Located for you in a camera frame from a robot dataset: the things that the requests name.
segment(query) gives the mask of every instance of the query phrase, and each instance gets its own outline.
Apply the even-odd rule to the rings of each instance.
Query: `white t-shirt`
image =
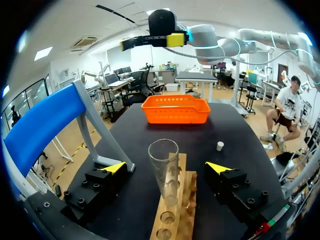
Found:
[[[287,119],[300,118],[301,114],[301,101],[298,94],[293,94],[291,87],[287,86],[280,90],[278,96],[276,97],[285,109],[285,112],[281,114]]]
[[[231,72],[231,78],[236,80],[236,66],[232,66],[229,71]]]

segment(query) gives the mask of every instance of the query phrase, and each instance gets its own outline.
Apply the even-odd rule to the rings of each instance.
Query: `brown shorts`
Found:
[[[280,116],[279,116],[278,120],[274,120],[274,119],[273,119],[273,121],[274,121],[276,124],[279,123],[279,124],[285,126],[285,127],[288,129],[289,133],[291,133],[292,131],[290,130],[290,127],[291,127],[291,124],[292,124],[292,120],[290,120],[290,119],[286,118],[285,116],[283,116],[283,115],[280,113],[280,109],[276,109],[276,113],[278,114],[278,116],[279,116],[279,114],[280,114]]]

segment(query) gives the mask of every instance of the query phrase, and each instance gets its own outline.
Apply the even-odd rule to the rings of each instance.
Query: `box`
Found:
[[[177,91],[178,91],[178,86],[179,86],[178,83],[167,83],[167,84],[165,85],[166,90],[167,90],[168,92],[177,92]]]

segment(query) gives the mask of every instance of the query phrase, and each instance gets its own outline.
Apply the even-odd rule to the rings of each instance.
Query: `black table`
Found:
[[[168,138],[187,154],[186,170],[197,171],[197,207],[194,240],[240,239],[247,226],[239,223],[226,205],[220,205],[204,179],[205,162],[240,168],[255,186],[269,192],[270,200],[282,196],[281,186],[259,139],[243,117],[230,105],[211,103],[205,124],[148,124],[140,104],[130,107],[111,128],[111,133],[136,164],[134,173],[113,205],[103,207],[88,230],[109,240],[148,240],[154,224],[160,191],[148,156],[152,142]],[[223,141],[221,152],[217,142]],[[101,140],[97,152],[114,158]],[[79,185],[94,163],[88,157],[71,185]]]

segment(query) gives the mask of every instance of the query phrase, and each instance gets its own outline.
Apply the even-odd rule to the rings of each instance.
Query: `computer monitor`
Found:
[[[257,74],[249,72],[248,75],[249,75],[249,77],[248,77],[249,82],[252,84],[257,84]]]
[[[123,67],[122,71],[123,71],[123,73],[131,73],[131,67],[129,67],[129,66]]]
[[[107,82],[108,84],[113,84],[113,83],[115,83],[116,81],[119,81],[119,78],[118,78],[117,74],[112,73],[112,74],[110,74],[110,75],[108,75],[108,76],[105,76],[105,80],[106,80],[106,82]]]
[[[119,68],[117,70],[113,71],[115,74],[123,74],[124,73],[124,69],[123,68]]]
[[[216,68],[217,68],[217,69],[225,69],[225,68],[226,68],[226,63],[225,63],[225,62],[219,62],[219,63],[216,65]]]

